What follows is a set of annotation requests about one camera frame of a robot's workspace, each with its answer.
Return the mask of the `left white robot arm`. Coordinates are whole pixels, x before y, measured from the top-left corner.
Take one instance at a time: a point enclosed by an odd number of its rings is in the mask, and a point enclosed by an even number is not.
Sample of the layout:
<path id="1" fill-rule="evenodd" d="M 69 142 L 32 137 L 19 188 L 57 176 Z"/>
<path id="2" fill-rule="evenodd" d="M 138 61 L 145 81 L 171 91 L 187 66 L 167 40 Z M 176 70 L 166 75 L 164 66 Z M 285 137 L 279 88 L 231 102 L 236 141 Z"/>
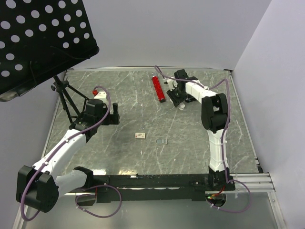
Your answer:
<path id="1" fill-rule="evenodd" d="M 118 105 L 103 99 L 90 99 L 85 110 L 70 125 L 61 141 L 33 166 L 23 166 L 17 175 L 16 200 L 21 207 L 29 206 L 41 212 L 49 212 L 64 194 L 80 188 L 84 192 L 94 186 L 93 172 L 75 167 L 69 174 L 60 176 L 63 167 L 97 133 L 101 125 L 119 124 Z"/>

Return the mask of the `white staple box sleeve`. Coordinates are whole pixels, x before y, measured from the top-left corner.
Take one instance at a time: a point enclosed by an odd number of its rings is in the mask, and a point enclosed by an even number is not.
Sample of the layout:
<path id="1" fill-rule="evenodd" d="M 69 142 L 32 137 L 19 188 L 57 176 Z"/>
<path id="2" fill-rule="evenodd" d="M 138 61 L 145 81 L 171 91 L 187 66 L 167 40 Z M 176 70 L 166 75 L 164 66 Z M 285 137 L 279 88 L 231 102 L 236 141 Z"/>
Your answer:
<path id="1" fill-rule="evenodd" d="M 140 132 L 135 133 L 135 138 L 137 139 L 145 139 L 145 137 L 146 137 L 145 133 L 140 133 Z"/>

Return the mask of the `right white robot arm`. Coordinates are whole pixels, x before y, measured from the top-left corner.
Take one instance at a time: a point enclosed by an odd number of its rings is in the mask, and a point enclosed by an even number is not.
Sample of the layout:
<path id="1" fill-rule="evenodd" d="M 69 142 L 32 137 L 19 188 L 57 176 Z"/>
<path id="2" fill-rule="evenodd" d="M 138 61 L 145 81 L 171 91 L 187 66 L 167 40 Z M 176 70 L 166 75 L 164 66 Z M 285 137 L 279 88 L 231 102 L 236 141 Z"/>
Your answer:
<path id="1" fill-rule="evenodd" d="M 184 102 L 188 98 L 201 104 L 201 121 L 208 133 L 210 147 L 207 182 L 211 189 L 219 190 L 226 185 L 229 175 L 225 135 L 230 118 L 226 95 L 211 91 L 196 77 L 189 77 L 184 69 L 176 71 L 173 79 L 167 79 L 167 84 L 167 95 L 178 109 L 185 108 Z"/>

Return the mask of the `white stapler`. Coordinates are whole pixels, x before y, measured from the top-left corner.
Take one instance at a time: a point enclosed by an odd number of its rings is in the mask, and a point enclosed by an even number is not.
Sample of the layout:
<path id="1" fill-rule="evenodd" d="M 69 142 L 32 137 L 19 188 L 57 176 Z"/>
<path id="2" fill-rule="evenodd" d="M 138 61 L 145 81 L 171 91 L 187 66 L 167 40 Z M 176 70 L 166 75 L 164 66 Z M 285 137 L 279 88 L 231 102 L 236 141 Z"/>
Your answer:
<path id="1" fill-rule="evenodd" d="M 185 109 L 185 104 L 184 104 L 184 103 L 180 103 L 180 104 L 177 106 L 177 108 L 178 108 L 179 110 L 184 110 L 184 109 Z"/>

